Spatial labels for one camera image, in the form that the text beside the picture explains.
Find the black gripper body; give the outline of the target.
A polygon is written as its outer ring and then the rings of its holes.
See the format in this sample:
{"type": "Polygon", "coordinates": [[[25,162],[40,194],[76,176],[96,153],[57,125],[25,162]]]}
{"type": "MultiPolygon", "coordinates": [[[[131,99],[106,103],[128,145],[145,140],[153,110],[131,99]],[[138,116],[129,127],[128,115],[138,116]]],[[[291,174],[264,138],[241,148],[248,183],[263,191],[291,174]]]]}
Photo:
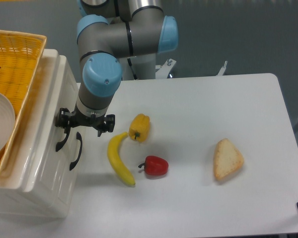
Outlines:
{"type": "Polygon", "coordinates": [[[72,116],[70,117],[69,125],[71,127],[86,126],[93,127],[96,130],[105,130],[106,125],[104,122],[104,117],[104,115],[100,117],[88,117],[81,113],[78,109],[75,109],[72,112],[72,116]]]}

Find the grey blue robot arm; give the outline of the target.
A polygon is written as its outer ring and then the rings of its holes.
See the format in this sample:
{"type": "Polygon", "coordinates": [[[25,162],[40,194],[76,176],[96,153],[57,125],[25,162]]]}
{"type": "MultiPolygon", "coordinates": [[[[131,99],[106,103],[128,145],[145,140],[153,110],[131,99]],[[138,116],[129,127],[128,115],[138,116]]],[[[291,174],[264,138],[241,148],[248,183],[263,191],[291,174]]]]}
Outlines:
{"type": "Polygon", "coordinates": [[[115,116],[107,109],[120,86],[119,59],[160,54],[178,46],[174,17],[164,14],[159,0],[80,0],[82,15],[76,43],[82,82],[73,110],[61,108],[56,127],[69,135],[78,126],[99,134],[112,132],[115,116]]]}

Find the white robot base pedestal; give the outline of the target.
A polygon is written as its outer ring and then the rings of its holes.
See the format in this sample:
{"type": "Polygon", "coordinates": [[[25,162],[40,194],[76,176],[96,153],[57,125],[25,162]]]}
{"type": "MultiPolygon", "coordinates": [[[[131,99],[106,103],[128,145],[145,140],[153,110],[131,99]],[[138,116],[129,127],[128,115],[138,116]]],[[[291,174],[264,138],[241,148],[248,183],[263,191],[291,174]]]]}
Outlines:
{"type": "Polygon", "coordinates": [[[119,63],[123,69],[124,81],[155,79],[156,54],[121,58],[119,63]]]}

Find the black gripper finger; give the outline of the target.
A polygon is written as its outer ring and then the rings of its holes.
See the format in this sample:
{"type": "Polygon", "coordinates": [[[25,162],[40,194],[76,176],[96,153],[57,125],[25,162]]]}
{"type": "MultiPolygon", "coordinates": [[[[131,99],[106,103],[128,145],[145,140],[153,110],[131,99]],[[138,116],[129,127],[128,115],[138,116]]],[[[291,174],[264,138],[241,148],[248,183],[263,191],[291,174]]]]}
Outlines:
{"type": "Polygon", "coordinates": [[[69,134],[71,130],[70,119],[72,113],[68,108],[60,108],[55,119],[55,126],[64,129],[65,134],[69,134]]]}
{"type": "Polygon", "coordinates": [[[103,116],[97,124],[97,136],[100,137],[103,133],[112,133],[115,127],[115,115],[110,114],[103,116]]]}

